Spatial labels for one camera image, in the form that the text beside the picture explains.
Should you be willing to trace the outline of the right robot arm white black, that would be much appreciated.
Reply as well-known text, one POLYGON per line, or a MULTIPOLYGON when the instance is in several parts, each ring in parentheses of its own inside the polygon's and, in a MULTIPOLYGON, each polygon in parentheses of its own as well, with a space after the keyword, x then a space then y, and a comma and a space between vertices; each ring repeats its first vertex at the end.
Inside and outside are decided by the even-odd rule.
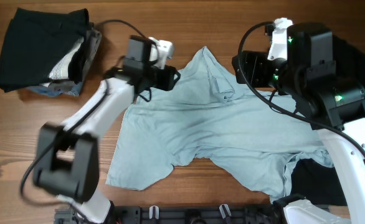
POLYGON ((295 101, 292 118, 310 124, 333 161, 349 210, 341 218, 301 196, 273 203, 275 223, 365 223, 365 87, 363 56, 319 22, 261 22, 267 52, 239 48, 232 59, 239 83, 254 93, 272 87, 295 101))

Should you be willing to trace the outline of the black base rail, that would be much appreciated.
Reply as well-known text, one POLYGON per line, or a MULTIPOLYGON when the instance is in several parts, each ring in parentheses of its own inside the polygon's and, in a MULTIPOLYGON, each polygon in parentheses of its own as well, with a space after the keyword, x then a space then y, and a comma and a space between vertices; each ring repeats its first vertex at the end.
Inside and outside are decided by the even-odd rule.
POLYGON ((282 209, 273 205, 247 205, 230 207, 229 215, 223 215, 218 207, 142 208, 115 207, 105 223, 152 224, 152 223, 288 223, 282 209))

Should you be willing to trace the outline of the white clip left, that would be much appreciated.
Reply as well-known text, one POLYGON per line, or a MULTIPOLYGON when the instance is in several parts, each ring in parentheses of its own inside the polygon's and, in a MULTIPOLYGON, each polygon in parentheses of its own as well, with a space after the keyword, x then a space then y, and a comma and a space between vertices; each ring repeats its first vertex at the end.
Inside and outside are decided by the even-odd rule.
POLYGON ((149 208, 149 219, 159 220, 159 207, 157 205, 152 205, 149 208))

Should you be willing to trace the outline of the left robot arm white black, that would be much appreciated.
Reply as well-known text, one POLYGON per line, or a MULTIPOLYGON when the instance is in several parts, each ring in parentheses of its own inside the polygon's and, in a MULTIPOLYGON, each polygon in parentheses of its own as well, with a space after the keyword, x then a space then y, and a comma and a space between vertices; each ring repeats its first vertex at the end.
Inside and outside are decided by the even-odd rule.
POLYGON ((95 94, 60 125, 39 131, 36 158, 26 170, 33 184, 69 205, 56 210, 55 223, 120 223, 114 204, 98 189, 98 145, 117 117, 157 88, 172 90, 179 72, 166 64, 170 41, 132 35, 127 54, 107 70, 95 94))

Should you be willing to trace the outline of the folded blue garment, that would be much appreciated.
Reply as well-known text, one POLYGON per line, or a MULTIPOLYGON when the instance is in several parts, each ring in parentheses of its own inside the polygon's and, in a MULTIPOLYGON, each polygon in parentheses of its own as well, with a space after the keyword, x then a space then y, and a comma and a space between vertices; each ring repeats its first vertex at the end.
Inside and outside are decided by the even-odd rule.
POLYGON ((83 83, 82 82, 61 82, 46 83, 45 85, 29 86, 26 89, 41 95, 56 97, 59 95, 79 96, 83 83))

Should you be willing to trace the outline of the light blue polo shirt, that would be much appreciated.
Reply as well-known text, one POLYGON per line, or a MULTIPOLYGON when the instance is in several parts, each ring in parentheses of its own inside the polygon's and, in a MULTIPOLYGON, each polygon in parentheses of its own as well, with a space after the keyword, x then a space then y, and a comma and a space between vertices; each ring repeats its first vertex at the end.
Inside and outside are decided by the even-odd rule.
POLYGON ((272 111, 236 82, 207 48, 171 91, 153 89, 126 110, 106 183, 144 190, 177 166, 208 158, 241 185, 272 200, 288 195, 298 161, 333 162, 308 123, 272 111))

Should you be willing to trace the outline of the white clip right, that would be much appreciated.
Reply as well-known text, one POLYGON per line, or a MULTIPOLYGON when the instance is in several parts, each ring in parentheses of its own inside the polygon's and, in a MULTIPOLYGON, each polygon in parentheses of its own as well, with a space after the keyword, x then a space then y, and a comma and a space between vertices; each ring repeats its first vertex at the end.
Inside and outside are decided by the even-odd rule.
POLYGON ((219 206, 219 211, 221 214, 221 217, 223 219, 231 217, 231 211, 229 209, 229 206, 227 204, 222 204, 219 206))

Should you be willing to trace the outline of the white clip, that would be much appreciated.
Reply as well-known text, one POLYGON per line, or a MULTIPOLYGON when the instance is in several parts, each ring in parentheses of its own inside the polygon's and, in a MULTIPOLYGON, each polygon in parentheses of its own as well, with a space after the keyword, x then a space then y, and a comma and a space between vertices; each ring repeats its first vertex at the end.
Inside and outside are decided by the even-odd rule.
POLYGON ((159 220, 159 207, 157 205, 152 205, 149 208, 149 219, 159 220))
POLYGON ((221 217, 223 219, 231 217, 231 211, 229 209, 229 206, 227 204, 222 204, 219 206, 219 211, 221 214, 221 217))

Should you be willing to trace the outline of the folded grey garment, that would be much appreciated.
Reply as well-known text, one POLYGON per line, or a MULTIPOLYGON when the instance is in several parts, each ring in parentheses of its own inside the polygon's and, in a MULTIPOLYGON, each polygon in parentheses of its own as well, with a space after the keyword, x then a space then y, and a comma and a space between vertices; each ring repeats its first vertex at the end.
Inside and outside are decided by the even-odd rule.
POLYGON ((97 54, 101 40, 102 40, 101 32, 96 30, 94 27, 92 27, 87 32, 87 38, 84 42, 85 45, 83 46, 82 68, 80 69, 80 71, 78 73, 78 80, 74 81, 74 83, 76 85, 79 83, 83 83, 85 81, 87 74, 89 72, 89 69, 97 54))

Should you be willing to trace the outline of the folded black garment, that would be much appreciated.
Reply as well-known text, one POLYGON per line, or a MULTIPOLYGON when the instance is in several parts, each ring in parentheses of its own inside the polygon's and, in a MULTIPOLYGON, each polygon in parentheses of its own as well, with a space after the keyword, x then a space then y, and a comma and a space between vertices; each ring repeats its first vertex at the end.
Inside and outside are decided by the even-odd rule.
POLYGON ((55 81, 49 79, 49 73, 83 37, 66 79, 77 81, 83 64, 83 46, 90 29, 85 8, 66 14, 17 9, 2 44, 0 89, 10 92, 55 81))

